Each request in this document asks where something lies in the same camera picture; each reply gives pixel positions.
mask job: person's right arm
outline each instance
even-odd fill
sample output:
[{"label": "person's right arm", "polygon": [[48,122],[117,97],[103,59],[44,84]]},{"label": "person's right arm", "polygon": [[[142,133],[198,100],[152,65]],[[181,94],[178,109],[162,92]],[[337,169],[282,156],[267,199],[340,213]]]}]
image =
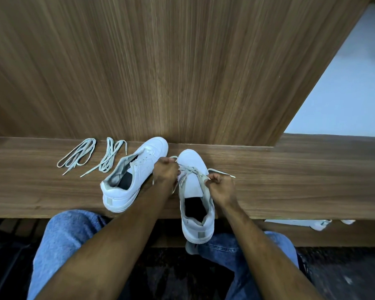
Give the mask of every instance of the person's right arm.
[{"label": "person's right arm", "polygon": [[323,300],[311,282],[241,209],[230,176],[208,175],[206,186],[230,223],[264,300]]}]

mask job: hand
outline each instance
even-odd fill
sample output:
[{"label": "hand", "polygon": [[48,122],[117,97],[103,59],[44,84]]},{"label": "hand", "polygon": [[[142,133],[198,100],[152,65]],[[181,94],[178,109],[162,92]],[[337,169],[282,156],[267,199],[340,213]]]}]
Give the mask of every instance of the hand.
[{"label": "hand", "polygon": [[154,165],[153,179],[154,182],[168,181],[173,184],[180,173],[175,159],[161,157]]},{"label": "hand", "polygon": [[235,183],[231,176],[213,173],[207,177],[210,180],[205,181],[205,186],[210,190],[210,195],[216,204],[222,209],[237,204]]}]

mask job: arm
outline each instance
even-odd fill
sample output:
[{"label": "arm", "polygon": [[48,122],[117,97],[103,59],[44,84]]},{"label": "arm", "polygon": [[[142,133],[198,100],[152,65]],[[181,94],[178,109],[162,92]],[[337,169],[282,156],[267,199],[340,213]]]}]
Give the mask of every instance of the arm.
[{"label": "arm", "polygon": [[211,197],[228,219],[264,300],[322,300],[303,273],[240,208],[232,178],[208,177]]},{"label": "arm", "polygon": [[116,299],[172,193],[178,168],[174,159],[160,158],[154,165],[155,184],[82,245],[36,300]]}]

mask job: denim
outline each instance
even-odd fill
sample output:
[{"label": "denim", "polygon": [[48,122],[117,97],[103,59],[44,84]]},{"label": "denim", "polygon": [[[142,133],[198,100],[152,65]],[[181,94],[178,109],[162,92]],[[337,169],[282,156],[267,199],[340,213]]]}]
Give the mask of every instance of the denim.
[{"label": "denim", "polygon": [[[105,225],[106,221],[100,215],[84,210],[69,210],[54,216],[47,224],[33,261],[27,300],[33,300],[68,258]],[[292,242],[282,234],[265,233],[298,267],[297,254]],[[209,242],[198,245],[197,250],[203,258],[235,273],[226,296],[227,300],[261,299],[234,235],[214,235]]]}]

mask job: person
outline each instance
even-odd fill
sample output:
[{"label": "person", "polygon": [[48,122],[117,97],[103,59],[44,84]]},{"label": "person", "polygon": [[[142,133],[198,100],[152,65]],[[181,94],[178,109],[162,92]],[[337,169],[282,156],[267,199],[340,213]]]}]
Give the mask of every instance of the person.
[{"label": "person", "polygon": [[[34,259],[28,300],[117,299],[173,191],[178,168],[175,159],[160,158],[154,185],[107,225],[101,216],[82,210],[54,216]],[[214,235],[194,249],[235,273],[226,299],[322,299],[298,269],[290,240],[264,233],[250,220],[230,176],[208,177],[206,186],[234,235]]]}]

